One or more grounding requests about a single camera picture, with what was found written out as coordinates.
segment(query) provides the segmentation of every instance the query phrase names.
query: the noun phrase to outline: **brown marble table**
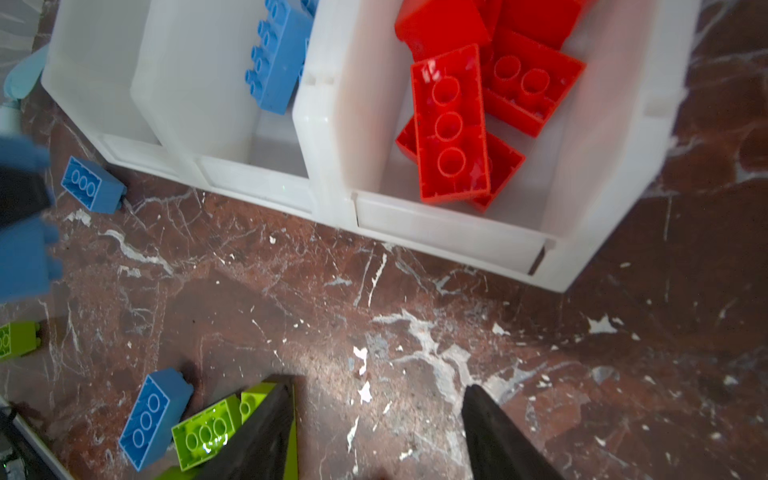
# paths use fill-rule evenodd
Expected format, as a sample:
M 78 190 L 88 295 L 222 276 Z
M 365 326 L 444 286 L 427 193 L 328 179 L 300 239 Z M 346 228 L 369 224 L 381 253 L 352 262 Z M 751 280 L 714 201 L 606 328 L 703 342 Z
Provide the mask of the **brown marble table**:
M 124 207 L 89 215 L 58 179 L 71 154 L 103 160 L 37 88 L 65 275 L 0 306 L 45 337 L 0 365 L 2 394 L 79 478 L 140 478 L 117 440 L 167 367 L 188 414 L 296 376 L 302 478 L 469 478 L 471 383 L 568 479 L 766 478 L 767 19 L 704 1 L 677 146 L 565 294 L 117 167 Z

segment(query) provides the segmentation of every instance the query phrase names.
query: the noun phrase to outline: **black object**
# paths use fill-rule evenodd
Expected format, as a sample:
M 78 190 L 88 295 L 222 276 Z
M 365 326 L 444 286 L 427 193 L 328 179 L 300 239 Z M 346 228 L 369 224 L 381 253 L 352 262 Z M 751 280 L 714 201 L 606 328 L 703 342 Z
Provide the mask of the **black object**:
M 293 390 L 280 382 L 195 480 L 283 480 Z
M 7 227 L 51 206 L 40 174 L 0 167 L 0 228 Z
M 481 386 L 464 392 L 462 418 L 475 480 L 563 480 Z
M 27 480 L 57 480 L 58 477 L 54 475 L 41 456 L 13 425 L 15 417 L 16 411 L 11 407 L 0 409 L 0 439 L 2 439 L 3 446 L 10 445 L 10 449 L 3 448 L 4 451 L 0 452 L 0 455 L 3 456 L 2 462 L 5 464 L 3 473 L 0 475 L 5 475 L 9 467 L 13 465 L 12 468 L 16 475 L 19 475 L 20 468 L 23 468 Z

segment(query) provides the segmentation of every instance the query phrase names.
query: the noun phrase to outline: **white plastic bin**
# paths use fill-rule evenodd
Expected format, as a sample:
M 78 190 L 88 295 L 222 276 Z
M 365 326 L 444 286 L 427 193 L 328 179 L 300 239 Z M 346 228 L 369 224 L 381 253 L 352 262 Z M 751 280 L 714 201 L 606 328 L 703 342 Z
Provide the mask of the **white plastic bin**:
M 130 96 L 150 0 L 61 0 L 42 84 L 111 163 L 180 180 Z
M 347 230 L 566 289 L 663 163 L 699 1 L 595 5 L 564 47 L 587 70 L 540 137 L 488 117 L 528 159 L 485 216 L 421 204 L 394 145 L 413 113 L 400 4 L 321 2 L 293 111 L 320 209 Z
M 153 0 L 131 97 L 196 185 L 314 217 L 290 111 L 261 111 L 245 84 L 263 0 Z

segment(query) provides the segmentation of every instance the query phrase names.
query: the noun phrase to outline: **lime green toy brick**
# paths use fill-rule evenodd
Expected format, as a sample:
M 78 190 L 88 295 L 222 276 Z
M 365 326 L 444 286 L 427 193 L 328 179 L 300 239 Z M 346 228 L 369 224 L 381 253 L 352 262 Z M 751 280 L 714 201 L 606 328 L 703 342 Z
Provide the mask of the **lime green toy brick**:
M 40 346 L 37 322 L 13 322 L 0 327 L 0 360 L 14 359 Z
M 240 395 L 240 414 L 243 423 L 253 414 L 261 402 L 264 401 L 272 389 L 274 383 L 260 383 L 250 388 Z M 283 480 L 299 480 L 299 456 L 296 441 L 296 396 L 293 396 L 293 423 L 290 425 L 290 435 L 288 437 L 288 452 L 286 453 L 286 467 L 283 473 Z
M 211 460 L 242 424 L 240 400 L 232 395 L 176 425 L 172 432 L 181 471 Z
M 182 472 L 181 468 L 174 466 L 163 472 L 155 480 L 192 480 L 198 473 L 200 473 L 199 468 L 191 468 L 186 472 Z

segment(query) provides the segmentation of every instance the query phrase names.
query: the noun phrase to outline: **blurry blue brick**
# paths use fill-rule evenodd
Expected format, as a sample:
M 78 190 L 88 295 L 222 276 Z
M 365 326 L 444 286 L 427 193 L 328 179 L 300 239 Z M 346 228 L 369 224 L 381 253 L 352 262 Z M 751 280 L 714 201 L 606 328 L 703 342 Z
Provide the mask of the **blurry blue brick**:
M 300 0 L 266 0 L 268 20 L 259 22 L 261 46 L 253 47 L 246 72 L 250 94 L 262 110 L 285 114 L 299 80 L 312 32 L 312 15 Z
M 61 186 L 97 214 L 113 214 L 127 188 L 99 164 L 69 157 Z
M 43 173 L 51 160 L 45 149 L 25 137 L 0 136 L 0 165 Z M 54 203 L 51 191 L 48 195 Z M 63 269 L 60 260 L 46 255 L 45 246 L 56 242 L 58 231 L 40 215 L 0 230 L 0 303 L 50 291 L 51 281 L 61 278 Z
M 312 15 L 315 16 L 315 12 L 317 12 L 317 4 L 320 3 L 320 0 L 301 0 L 301 5 L 304 5 L 304 8 Z
M 155 463 L 173 440 L 171 429 L 181 420 L 192 385 L 174 369 L 151 373 L 120 436 L 120 448 L 140 472 Z

